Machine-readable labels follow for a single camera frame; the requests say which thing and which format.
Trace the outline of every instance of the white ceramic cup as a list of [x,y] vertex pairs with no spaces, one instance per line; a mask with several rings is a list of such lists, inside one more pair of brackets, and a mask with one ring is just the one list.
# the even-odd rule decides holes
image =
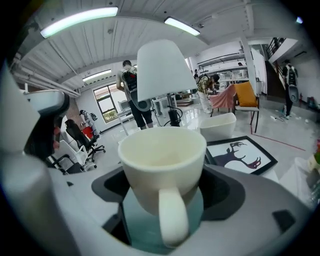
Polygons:
[[126,137],[118,147],[124,173],[139,204],[159,215],[161,237],[168,247],[189,234],[186,205],[196,193],[207,142],[181,127],[156,127]]

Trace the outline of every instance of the white floor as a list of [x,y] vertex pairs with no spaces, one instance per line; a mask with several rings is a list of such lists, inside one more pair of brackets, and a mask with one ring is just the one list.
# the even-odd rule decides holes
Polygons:
[[[205,114],[199,104],[193,104],[188,107],[181,107],[183,116],[180,126],[188,129],[196,130],[201,121],[210,117]],[[228,112],[228,109],[214,110],[214,116]],[[296,157],[307,159],[316,149],[316,140],[320,137],[320,129],[317,124],[312,121],[308,123],[304,119],[292,114],[289,120],[274,120],[272,117],[278,117],[279,112],[271,109],[261,108],[257,132],[251,132],[250,113],[236,112],[236,127],[234,136],[249,136],[263,148],[265,148],[278,163],[273,167],[278,179],[291,167]],[[158,117],[158,121],[152,114],[154,126],[164,125],[169,121],[169,117]],[[254,131],[256,117],[252,123]],[[129,134],[139,131],[134,119],[124,123]],[[106,153],[98,152],[95,155],[95,162],[98,169],[109,169],[116,165],[120,159],[118,157],[118,144],[126,137],[125,131],[121,125],[106,131],[98,140],[98,145],[104,145]]]

